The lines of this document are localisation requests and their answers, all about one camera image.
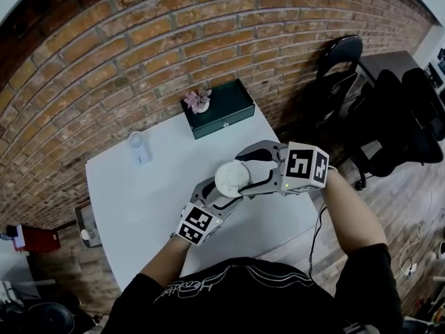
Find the black t-shirt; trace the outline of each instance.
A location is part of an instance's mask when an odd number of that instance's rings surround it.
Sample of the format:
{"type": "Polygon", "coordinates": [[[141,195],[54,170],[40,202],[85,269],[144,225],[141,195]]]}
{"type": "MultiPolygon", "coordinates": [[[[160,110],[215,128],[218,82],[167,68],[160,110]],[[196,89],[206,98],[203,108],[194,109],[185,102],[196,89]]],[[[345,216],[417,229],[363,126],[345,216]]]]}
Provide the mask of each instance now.
{"type": "Polygon", "coordinates": [[[353,253],[332,298],[303,272],[248,257],[221,262],[170,283],[165,289],[138,274],[118,298],[103,334],[147,333],[177,327],[262,327],[297,333],[342,333],[354,323],[381,334],[401,333],[401,302],[387,246],[353,253]]]}

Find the dark table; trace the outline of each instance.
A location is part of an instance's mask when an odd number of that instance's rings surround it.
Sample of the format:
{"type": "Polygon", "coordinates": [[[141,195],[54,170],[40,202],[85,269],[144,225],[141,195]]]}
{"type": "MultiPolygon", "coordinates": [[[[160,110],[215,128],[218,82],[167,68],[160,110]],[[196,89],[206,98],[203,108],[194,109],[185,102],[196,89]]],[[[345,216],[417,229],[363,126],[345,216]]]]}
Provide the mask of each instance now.
{"type": "Polygon", "coordinates": [[[419,65],[408,52],[399,51],[361,57],[359,67],[364,71],[365,77],[374,84],[383,70],[390,70],[401,82],[408,70],[419,68],[419,65]]]}

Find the green storage box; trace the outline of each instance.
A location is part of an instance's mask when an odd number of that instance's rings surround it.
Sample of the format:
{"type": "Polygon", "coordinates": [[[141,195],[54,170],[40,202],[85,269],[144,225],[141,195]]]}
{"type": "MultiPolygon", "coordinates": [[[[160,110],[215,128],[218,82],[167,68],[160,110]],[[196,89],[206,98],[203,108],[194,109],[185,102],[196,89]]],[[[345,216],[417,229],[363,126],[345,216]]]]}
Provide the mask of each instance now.
{"type": "Polygon", "coordinates": [[[209,109],[197,114],[181,100],[196,139],[253,116],[254,101],[239,79],[213,88],[209,98],[209,109]]]}

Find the person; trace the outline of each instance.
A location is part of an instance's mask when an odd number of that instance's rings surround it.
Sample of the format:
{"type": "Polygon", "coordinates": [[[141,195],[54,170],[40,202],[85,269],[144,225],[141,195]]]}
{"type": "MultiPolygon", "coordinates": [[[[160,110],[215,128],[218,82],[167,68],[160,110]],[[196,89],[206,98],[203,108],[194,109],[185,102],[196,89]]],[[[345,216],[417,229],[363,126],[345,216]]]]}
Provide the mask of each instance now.
{"type": "Polygon", "coordinates": [[[376,215],[332,169],[323,198],[348,256],[335,297],[294,267],[246,257],[179,278],[191,244],[173,236],[116,300],[102,333],[139,333],[156,322],[187,331],[272,322],[297,333],[401,333],[401,302],[376,215]]]}

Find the forearm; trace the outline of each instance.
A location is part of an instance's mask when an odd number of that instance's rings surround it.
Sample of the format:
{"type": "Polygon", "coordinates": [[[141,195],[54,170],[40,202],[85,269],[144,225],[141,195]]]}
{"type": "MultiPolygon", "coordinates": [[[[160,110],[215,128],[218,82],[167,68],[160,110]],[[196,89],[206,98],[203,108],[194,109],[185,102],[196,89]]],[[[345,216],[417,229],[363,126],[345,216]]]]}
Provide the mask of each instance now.
{"type": "Polygon", "coordinates": [[[334,170],[327,173],[323,198],[340,247],[347,255],[359,248],[387,243],[377,216],[334,170]]]}
{"type": "Polygon", "coordinates": [[[179,278],[190,245],[181,237],[170,238],[140,273],[152,278],[162,287],[167,287],[179,278]]]}

